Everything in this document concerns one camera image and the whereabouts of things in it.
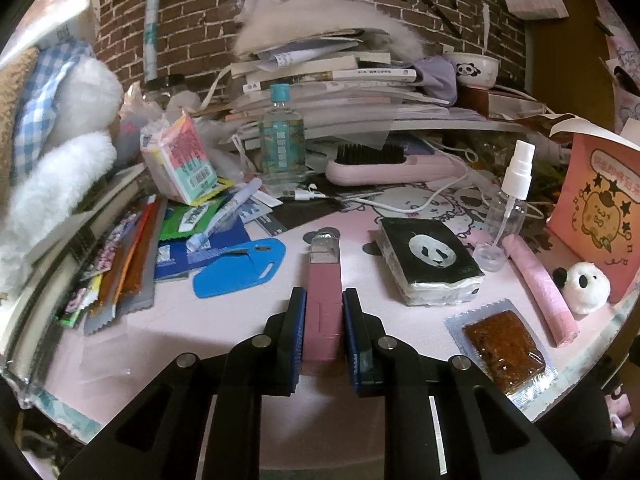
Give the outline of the white blue marker pen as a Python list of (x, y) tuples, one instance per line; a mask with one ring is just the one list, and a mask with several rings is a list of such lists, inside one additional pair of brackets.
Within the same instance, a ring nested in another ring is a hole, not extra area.
[(219, 231), (260, 188), (262, 187), (261, 178), (253, 178), (236, 192), (228, 202), (224, 203), (220, 209), (214, 214), (212, 220), (206, 226), (206, 229), (198, 234), (192, 235), (186, 241), (186, 248), (190, 252), (199, 250), (215, 232)]

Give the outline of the stack of books and papers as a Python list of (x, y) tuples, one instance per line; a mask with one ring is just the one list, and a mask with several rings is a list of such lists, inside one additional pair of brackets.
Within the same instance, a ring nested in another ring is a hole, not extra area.
[(459, 86), (453, 106), (416, 88), (416, 71), (382, 67), (364, 79), (302, 81), (290, 87), (291, 106), (303, 116), (307, 139), (437, 129), (497, 129), (548, 112), (544, 103), (509, 90)]

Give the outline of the panda ceramic bowl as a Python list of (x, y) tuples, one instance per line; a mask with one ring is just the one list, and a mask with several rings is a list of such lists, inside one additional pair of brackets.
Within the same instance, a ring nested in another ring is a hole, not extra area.
[(456, 70), (457, 82), (462, 86), (489, 90), (498, 78), (500, 61), (484, 54), (449, 52), (444, 55)]

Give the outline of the snack sachets pile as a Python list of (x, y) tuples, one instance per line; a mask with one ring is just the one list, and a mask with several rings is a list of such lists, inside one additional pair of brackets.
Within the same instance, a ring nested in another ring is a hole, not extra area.
[(86, 335), (92, 335), (113, 323), (125, 301), (142, 292), (146, 260), (166, 205), (167, 200), (149, 195), (125, 209), (81, 272), (70, 300), (56, 317), (58, 324), (81, 325)]

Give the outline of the teal capped glass bottle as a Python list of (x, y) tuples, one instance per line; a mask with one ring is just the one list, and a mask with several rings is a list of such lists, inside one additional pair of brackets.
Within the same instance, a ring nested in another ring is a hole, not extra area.
[(303, 117), (291, 107), (289, 84), (273, 84), (270, 99), (270, 109), (258, 122), (262, 180), (299, 182), (307, 170)]

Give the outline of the green sachet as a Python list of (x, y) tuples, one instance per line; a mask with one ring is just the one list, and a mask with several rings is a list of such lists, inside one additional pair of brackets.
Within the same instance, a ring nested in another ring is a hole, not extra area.
[(203, 232), (223, 202), (224, 198), (218, 197), (198, 206), (169, 203), (160, 228), (160, 241), (183, 240)]

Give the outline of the white dog plush toy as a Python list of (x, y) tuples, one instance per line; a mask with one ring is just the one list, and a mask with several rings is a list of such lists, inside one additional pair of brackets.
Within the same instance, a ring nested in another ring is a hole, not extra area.
[(29, 47), (1, 70), (1, 296), (20, 293), (29, 254), (113, 167), (124, 89), (90, 44)]

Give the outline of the fluffy grey fur piece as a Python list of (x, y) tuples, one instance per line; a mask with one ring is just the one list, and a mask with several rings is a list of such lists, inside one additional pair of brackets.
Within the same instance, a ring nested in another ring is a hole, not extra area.
[(242, 16), (242, 27), (232, 52), (238, 58), (346, 29), (375, 29), (379, 44), (401, 61), (424, 58), (420, 36), (409, 27), (360, 0), (262, 0)]

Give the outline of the black panda tissue pack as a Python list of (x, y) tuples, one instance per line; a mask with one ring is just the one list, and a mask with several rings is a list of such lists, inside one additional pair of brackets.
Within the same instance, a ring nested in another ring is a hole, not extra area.
[(376, 244), (408, 306), (465, 304), (483, 284), (483, 271), (440, 221), (383, 218)]

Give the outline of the clear spray bottle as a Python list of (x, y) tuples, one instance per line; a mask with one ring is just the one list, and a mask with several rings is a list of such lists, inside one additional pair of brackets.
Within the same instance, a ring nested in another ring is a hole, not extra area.
[(527, 212), (526, 198), (532, 183), (535, 147), (517, 140), (500, 190), (489, 201), (484, 226), (473, 258), (485, 272), (499, 271), (508, 258), (503, 240), (520, 234)]

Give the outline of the white panda plush ball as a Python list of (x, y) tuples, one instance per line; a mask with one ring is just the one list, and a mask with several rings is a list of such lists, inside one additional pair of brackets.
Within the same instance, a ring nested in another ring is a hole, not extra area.
[(568, 269), (556, 268), (551, 276), (574, 314), (587, 315), (597, 311), (610, 298), (610, 280), (591, 262), (581, 261)]

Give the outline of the brown snack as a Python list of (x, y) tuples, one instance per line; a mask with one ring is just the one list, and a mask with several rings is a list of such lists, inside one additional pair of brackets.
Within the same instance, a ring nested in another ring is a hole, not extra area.
[(445, 326), (460, 353), (518, 408), (533, 402), (558, 377), (549, 352), (510, 300), (450, 316)]

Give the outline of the purple cloth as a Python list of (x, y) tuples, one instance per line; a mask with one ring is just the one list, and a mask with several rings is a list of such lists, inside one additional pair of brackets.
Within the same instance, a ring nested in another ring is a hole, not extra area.
[(457, 72), (454, 64), (440, 55), (427, 56), (412, 63), (416, 71), (416, 88), (431, 98), (453, 106), (458, 98)]

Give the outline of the pink towel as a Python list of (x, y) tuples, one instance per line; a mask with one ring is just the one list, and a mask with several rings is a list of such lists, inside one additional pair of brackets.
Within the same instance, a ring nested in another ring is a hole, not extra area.
[(533, 295), (557, 347), (567, 346), (579, 335), (570, 308), (551, 275), (519, 235), (511, 234), (503, 246)]

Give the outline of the pink rectangular stick box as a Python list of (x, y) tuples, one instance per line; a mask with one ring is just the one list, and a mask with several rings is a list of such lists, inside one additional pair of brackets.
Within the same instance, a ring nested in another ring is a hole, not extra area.
[(343, 321), (340, 240), (319, 231), (310, 242), (303, 366), (320, 374), (340, 355)]

